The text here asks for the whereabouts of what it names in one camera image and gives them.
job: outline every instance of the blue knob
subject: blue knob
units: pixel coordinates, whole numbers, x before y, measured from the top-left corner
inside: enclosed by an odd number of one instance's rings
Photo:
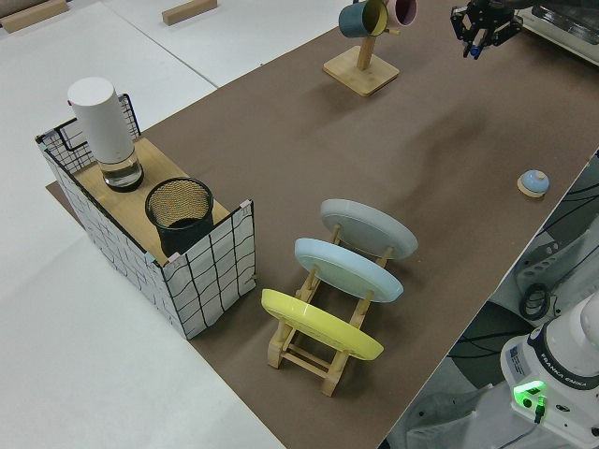
[[[528,170],[519,178],[520,191],[528,196],[542,196],[549,188],[549,178],[539,170]]]

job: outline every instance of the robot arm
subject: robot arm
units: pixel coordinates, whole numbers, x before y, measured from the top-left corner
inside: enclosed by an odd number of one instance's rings
[[[563,5],[599,9],[599,0],[471,0],[465,7],[451,9],[456,37],[464,42],[464,58],[478,59],[482,50],[503,44],[522,30],[516,9],[536,5]]]
[[[515,337],[502,351],[512,408],[580,448],[599,446],[599,293],[564,315]]]

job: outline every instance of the black mesh pen holder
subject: black mesh pen holder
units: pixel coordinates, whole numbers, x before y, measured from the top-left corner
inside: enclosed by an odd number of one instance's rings
[[[156,226],[166,257],[186,253],[214,228],[210,189],[192,178],[157,184],[146,197],[146,215]]]

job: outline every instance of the pink mug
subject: pink mug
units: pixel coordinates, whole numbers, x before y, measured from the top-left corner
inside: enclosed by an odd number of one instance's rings
[[[416,17],[416,0],[386,0],[389,26],[407,26]]]

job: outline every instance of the green light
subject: green light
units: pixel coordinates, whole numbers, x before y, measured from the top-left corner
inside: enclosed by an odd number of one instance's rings
[[[535,395],[541,390],[545,389],[545,383],[543,381],[532,381],[526,384],[518,385],[514,387],[514,398],[518,404],[522,404],[523,400],[529,395]],[[545,402],[545,398],[539,398],[539,404]]]
[[[532,381],[527,384],[522,384],[514,387],[514,394],[522,394],[531,390],[543,390],[545,388],[545,383],[543,381]]]

